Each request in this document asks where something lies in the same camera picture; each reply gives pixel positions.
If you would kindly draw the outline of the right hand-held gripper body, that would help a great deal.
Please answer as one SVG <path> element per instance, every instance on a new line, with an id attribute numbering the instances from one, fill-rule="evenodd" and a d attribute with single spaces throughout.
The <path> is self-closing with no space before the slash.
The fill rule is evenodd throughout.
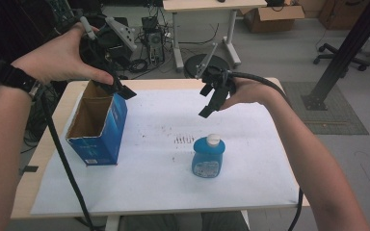
<path id="1" fill-rule="evenodd" d="M 232 94 L 236 91 L 236 87 L 230 80 L 230 71 L 209 64 L 211 58 L 214 56 L 217 46 L 218 44 L 216 42 L 212 43 L 212 51 L 205 55 L 202 62 L 197 65 L 195 78 L 200 79 L 205 85 L 211 85 L 213 90 L 228 89 L 229 93 Z"/>

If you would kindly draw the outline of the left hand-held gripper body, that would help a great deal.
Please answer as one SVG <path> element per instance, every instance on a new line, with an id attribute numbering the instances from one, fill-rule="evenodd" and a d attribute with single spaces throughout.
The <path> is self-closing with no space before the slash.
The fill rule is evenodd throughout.
<path id="1" fill-rule="evenodd" d="M 121 88 L 123 84 L 117 69 L 130 65 L 132 53 L 137 48 L 134 42 L 135 30 L 111 16 L 104 17 L 105 24 L 98 31 L 93 29 L 86 16 L 79 16 L 78 19 L 86 31 L 80 44 L 83 62 L 111 74 L 114 78 L 113 85 Z"/>

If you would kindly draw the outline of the blue cardboard box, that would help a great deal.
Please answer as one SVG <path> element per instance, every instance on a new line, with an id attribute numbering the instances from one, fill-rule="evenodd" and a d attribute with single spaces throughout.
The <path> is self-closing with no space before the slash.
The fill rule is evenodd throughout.
<path id="1" fill-rule="evenodd" d="M 66 133 L 66 141 L 87 166 L 118 162 L 127 107 L 118 94 L 108 94 L 89 81 Z"/>

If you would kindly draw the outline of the person's right hand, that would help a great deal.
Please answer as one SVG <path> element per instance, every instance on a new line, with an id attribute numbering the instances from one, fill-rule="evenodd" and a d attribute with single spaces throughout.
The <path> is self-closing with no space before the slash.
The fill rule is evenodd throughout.
<path id="1" fill-rule="evenodd" d="M 235 78 L 236 91 L 224 102 L 221 110 L 228 109 L 240 103 L 259 103 L 266 108 L 274 108 L 284 103 L 284 99 L 272 87 L 257 81 Z"/>

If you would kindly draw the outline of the round black stool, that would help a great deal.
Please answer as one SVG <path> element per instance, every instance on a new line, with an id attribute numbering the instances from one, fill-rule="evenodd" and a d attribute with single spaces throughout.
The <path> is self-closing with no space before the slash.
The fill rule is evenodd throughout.
<path id="1" fill-rule="evenodd" d="M 205 54 L 198 54 L 190 57 L 184 63 L 184 76 L 186 78 L 194 78 L 197 73 L 197 65 L 200 64 L 204 58 Z M 227 63 L 227 61 L 216 55 L 211 58 L 209 64 L 215 67 L 229 69 L 229 64 Z"/>

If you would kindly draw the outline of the computer tower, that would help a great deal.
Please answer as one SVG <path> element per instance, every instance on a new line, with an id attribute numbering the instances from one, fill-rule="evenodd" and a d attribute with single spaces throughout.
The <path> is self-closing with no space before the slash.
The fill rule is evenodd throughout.
<path id="1" fill-rule="evenodd" d="M 145 33 L 145 45 L 148 59 L 152 64 L 159 64 L 165 61 L 163 38 L 162 31 L 159 29 L 147 31 Z"/>

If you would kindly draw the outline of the blue bottle with white cap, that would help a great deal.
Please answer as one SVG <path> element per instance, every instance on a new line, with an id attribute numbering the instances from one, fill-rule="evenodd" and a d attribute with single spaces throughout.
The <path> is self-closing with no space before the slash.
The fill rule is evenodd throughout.
<path id="1" fill-rule="evenodd" d="M 192 172 L 201 178 L 215 178 L 222 168 L 225 143 L 218 134 L 210 134 L 194 143 Z"/>

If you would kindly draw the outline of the white-legged desk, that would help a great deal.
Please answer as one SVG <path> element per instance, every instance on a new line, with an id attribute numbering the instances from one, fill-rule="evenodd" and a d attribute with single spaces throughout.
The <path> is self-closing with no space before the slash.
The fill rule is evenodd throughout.
<path id="1" fill-rule="evenodd" d="M 166 12 L 172 14 L 173 27 L 173 57 L 177 72 L 181 72 L 184 68 L 178 34 L 178 14 L 182 12 L 200 12 L 200 11 L 229 11 L 227 35 L 223 37 L 222 42 L 225 44 L 231 63 L 234 66 L 240 65 L 242 62 L 233 46 L 233 32 L 236 21 L 236 15 L 240 9 L 257 9 L 266 7 L 265 0 L 225 0 L 221 3 L 219 0 L 163 0 L 163 8 Z"/>

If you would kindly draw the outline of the open brown cardboard box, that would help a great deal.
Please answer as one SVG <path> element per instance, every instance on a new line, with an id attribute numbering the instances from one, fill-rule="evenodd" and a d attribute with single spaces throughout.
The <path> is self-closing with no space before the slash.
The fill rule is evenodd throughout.
<path id="1" fill-rule="evenodd" d="M 297 19 L 304 19 L 301 5 L 262 7 L 242 10 L 244 22 L 251 33 L 275 33 L 290 31 Z"/>

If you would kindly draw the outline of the white sheet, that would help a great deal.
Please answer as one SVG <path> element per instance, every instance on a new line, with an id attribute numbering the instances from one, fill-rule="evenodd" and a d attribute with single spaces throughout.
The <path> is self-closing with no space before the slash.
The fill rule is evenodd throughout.
<path id="1" fill-rule="evenodd" d="M 87 166 L 62 144 L 92 215 L 177 213 L 293 207 L 298 186 L 268 111 L 238 104 L 208 118 L 198 90 L 139 90 L 127 100 L 119 159 Z M 218 134 L 225 142 L 215 178 L 191 171 L 194 142 Z"/>

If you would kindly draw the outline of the black tape strip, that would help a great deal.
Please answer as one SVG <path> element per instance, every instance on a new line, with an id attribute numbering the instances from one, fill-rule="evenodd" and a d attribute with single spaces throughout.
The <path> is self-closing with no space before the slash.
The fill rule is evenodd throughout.
<path id="1" fill-rule="evenodd" d="M 25 166 L 20 170 L 20 174 L 24 174 L 25 172 L 37 172 L 39 166 Z"/>

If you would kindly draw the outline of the black office chair base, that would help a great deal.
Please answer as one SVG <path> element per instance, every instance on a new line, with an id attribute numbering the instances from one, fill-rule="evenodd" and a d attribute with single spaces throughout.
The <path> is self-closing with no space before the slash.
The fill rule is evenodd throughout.
<path id="1" fill-rule="evenodd" d="M 338 52 L 336 48 L 327 43 L 324 43 L 323 45 L 318 47 L 317 50 L 319 52 L 319 55 L 313 60 L 314 64 L 320 63 L 321 60 L 333 59 Z M 357 65 L 358 71 L 365 71 L 370 66 L 368 62 L 357 57 L 352 58 L 351 62 Z"/>

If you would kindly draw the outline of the dark floor mat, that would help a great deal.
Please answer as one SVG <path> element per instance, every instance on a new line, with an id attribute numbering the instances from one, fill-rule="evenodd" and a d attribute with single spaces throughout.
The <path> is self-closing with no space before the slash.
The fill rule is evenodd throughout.
<path id="1" fill-rule="evenodd" d="M 324 101 L 325 110 L 309 110 L 302 97 L 310 94 L 315 82 L 282 82 L 291 105 L 304 124 L 317 135 L 368 135 L 339 87 L 333 87 Z"/>

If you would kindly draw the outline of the black metal stand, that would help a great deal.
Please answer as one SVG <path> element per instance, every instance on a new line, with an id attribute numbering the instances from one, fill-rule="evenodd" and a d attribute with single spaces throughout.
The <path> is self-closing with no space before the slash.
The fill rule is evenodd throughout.
<path id="1" fill-rule="evenodd" d="M 324 101 L 337 81 L 346 73 L 351 60 L 370 38 L 370 2 L 355 26 L 344 39 L 320 80 L 308 95 L 302 95 L 304 107 L 310 111 L 325 111 Z"/>

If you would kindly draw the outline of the closed brown cardboard box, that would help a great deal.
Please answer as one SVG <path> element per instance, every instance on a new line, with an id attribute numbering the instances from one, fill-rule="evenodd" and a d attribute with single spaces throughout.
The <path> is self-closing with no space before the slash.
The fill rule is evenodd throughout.
<path id="1" fill-rule="evenodd" d="M 318 19 L 328 30 L 350 30 L 369 2 L 370 0 L 327 0 Z"/>

